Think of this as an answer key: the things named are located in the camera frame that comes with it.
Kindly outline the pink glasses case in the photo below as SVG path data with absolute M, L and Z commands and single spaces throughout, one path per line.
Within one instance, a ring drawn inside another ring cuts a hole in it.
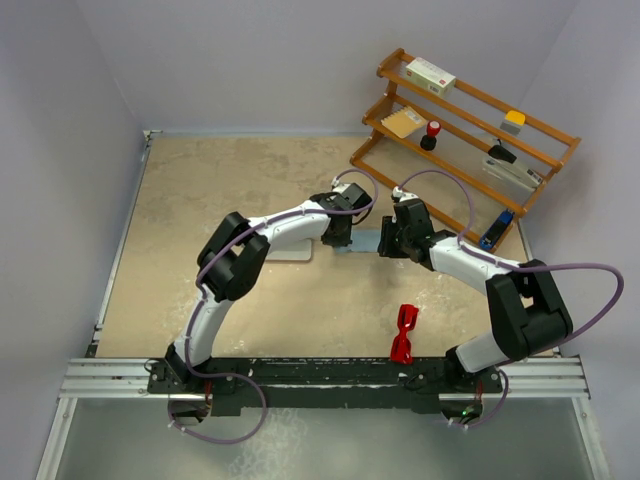
M 267 262 L 309 262 L 312 259 L 313 243 L 310 239 L 300 240 L 278 249 L 271 249 Z

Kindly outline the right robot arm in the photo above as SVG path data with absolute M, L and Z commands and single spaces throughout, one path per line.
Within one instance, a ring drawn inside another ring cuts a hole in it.
M 573 332 L 573 322 L 545 264 L 525 264 L 490 255 L 460 242 L 446 229 L 435 230 L 426 204 L 417 197 L 393 202 L 382 218 L 378 254 L 410 259 L 431 272 L 449 275 L 486 297 L 490 329 L 446 352 L 445 380 L 467 391 L 480 372 L 551 349 Z

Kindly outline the blue cleaning cloth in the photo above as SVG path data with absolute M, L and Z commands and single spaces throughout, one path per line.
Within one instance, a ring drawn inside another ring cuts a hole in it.
M 354 230 L 351 243 L 347 246 L 335 247 L 334 251 L 341 253 L 376 253 L 380 243 L 380 231 L 375 229 Z

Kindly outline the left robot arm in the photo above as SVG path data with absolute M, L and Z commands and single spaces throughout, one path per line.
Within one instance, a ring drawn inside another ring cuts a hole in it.
M 184 392 L 202 387 L 222 322 L 255 286 L 272 251 L 312 239 L 331 247 L 349 245 L 353 218 L 370 212 L 377 198 L 356 183 L 334 179 L 329 192 L 293 208 L 262 217 L 226 215 L 197 258 L 200 297 L 165 355 L 171 381 Z

